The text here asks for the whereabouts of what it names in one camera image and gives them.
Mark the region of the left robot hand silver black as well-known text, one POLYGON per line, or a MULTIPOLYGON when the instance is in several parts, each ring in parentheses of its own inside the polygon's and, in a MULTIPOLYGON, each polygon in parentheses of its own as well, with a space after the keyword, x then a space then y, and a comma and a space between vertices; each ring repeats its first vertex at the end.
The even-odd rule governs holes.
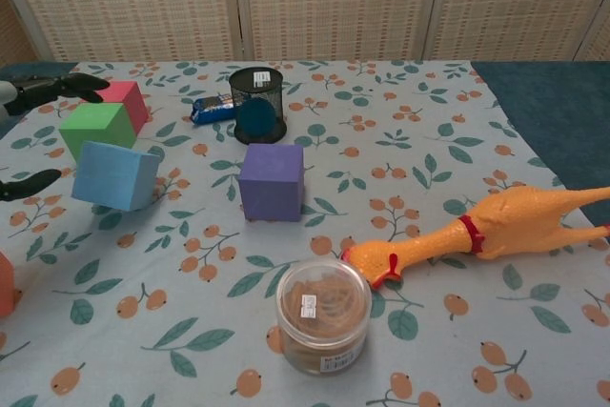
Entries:
MULTIPOLYGON (((1 81, 1 126, 13 118, 42 105, 56 101, 59 97, 76 97, 89 103, 101 103, 98 94, 110 86, 104 79, 81 72, 60 76, 31 76, 21 80, 1 81)), ((47 169, 21 181, 1 183, 1 200, 11 202, 25 199, 45 190, 58 180, 61 172, 47 169)))

